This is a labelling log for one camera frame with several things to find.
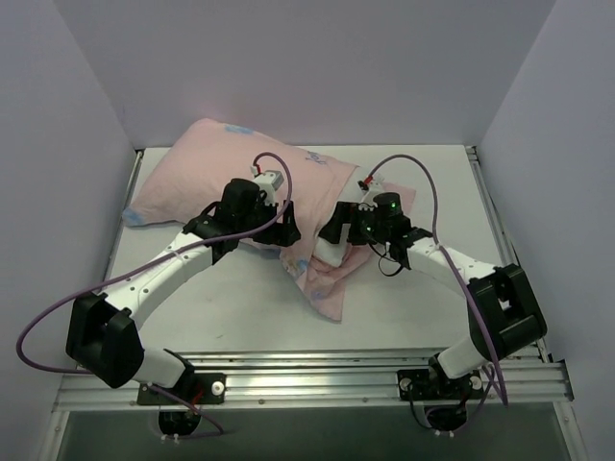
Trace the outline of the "white pillow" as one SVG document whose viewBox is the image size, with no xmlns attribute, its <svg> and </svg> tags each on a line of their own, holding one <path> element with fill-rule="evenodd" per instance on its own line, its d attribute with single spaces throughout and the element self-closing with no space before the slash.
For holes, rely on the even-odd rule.
<svg viewBox="0 0 615 461">
<path fill-rule="evenodd" d="M 362 189 L 357 182 L 348 182 L 335 203 L 331 217 L 318 232 L 313 255 L 332 267 L 340 267 L 348 249 L 353 204 L 372 205 L 373 198 L 383 191 L 382 185 L 377 182 L 367 189 Z"/>
</svg>

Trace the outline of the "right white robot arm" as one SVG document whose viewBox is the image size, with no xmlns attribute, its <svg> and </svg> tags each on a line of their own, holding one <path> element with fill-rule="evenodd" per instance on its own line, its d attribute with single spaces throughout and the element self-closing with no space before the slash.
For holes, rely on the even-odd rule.
<svg viewBox="0 0 615 461">
<path fill-rule="evenodd" d="M 402 268 L 429 276 L 465 299 L 468 334 L 435 356 L 426 374 L 437 396 L 449 396 L 462 377 L 513 355 L 548 331 L 519 265 L 500 267 L 442 245 L 435 232 L 411 224 L 397 193 L 378 194 L 371 205 L 337 203 L 319 236 L 332 244 L 381 245 Z"/>
</svg>

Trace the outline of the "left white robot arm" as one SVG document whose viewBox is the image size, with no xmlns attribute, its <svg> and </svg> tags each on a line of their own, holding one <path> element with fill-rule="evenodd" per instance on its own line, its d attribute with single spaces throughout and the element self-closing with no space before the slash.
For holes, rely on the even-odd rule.
<svg viewBox="0 0 615 461">
<path fill-rule="evenodd" d="M 240 240 L 289 247 L 301 234 L 291 201 L 278 203 L 284 178 L 265 171 L 233 179 L 219 201 L 192 218 L 146 270 L 73 303 L 66 352 L 79 365 L 119 388 L 131 380 L 153 383 L 172 402 L 197 385 L 193 366 L 167 349 L 146 349 L 139 331 L 153 312 L 192 277 L 207 270 Z"/>
</svg>

